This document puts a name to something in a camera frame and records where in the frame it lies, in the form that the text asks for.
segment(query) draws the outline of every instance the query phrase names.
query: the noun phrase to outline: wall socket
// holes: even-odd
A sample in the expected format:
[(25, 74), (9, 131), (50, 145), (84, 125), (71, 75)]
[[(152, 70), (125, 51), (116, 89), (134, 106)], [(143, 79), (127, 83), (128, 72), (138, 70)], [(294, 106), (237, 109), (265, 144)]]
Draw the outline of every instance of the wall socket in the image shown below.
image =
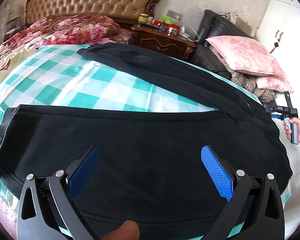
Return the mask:
[(172, 19), (181, 21), (182, 17), (183, 17), (183, 14), (172, 11), (172, 10), (168, 10), (167, 16), (171, 17)]

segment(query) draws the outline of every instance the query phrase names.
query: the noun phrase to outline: black leather sofa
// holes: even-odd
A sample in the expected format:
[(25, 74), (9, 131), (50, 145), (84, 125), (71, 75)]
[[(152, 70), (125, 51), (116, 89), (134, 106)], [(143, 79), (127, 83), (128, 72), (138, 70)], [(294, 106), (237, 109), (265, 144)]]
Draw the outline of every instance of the black leather sofa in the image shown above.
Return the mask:
[(243, 37), (249, 36), (234, 26), (226, 18), (211, 10), (204, 11), (204, 15), (198, 30), (198, 35), (199, 41), (196, 42), (197, 49), (194, 51), (189, 62), (193, 65), (202, 67), (213, 73), (223, 76), (226, 79), (230, 79), (230, 73), (226, 70), (218, 58), (210, 51), (208, 48), (209, 43), (205, 39), (222, 35)]

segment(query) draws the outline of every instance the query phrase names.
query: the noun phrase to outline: human hand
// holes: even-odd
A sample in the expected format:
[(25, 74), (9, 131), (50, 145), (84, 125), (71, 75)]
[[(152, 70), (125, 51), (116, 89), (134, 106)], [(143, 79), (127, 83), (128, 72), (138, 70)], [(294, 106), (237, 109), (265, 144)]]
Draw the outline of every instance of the human hand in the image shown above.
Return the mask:
[(139, 236), (138, 224), (127, 220), (117, 230), (107, 234), (102, 240), (138, 240)]
[[(282, 122), (284, 126), (284, 130), (286, 131), (287, 138), (290, 139), (292, 131), (289, 129), (288, 125), (285, 121)], [(295, 123), (298, 127), (298, 141), (300, 142), (300, 119), (297, 117), (293, 117), (289, 119), (289, 123)]]

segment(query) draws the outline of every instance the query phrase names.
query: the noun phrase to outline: metal screw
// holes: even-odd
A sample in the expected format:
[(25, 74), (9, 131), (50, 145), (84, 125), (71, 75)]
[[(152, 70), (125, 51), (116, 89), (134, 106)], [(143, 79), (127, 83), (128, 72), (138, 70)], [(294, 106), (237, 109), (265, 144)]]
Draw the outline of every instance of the metal screw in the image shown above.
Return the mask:
[(237, 170), (237, 175), (243, 177), (245, 175), (243, 170)]
[(267, 174), (267, 177), (268, 177), (268, 179), (274, 179), (274, 175), (271, 174), (271, 173), (268, 173), (268, 174)]
[(61, 176), (63, 176), (63, 174), (65, 174), (65, 171), (63, 171), (63, 170), (59, 170), (56, 172), (57, 177), (61, 177)]
[(31, 179), (33, 179), (33, 177), (34, 177), (34, 175), (31, 173), (27, 176), (27, 180), (31, 180)]

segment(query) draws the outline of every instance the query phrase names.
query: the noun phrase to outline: floral bedding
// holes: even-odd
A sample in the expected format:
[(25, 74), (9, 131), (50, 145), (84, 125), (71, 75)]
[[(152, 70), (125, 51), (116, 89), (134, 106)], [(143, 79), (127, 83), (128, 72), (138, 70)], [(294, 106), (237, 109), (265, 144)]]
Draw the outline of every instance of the floral bedding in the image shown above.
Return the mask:
[(26, 44), (43, 45), (127, 43), (131, 32), (103, 15), (50, 15), (12, 36), (0, 46), (0, 59)]

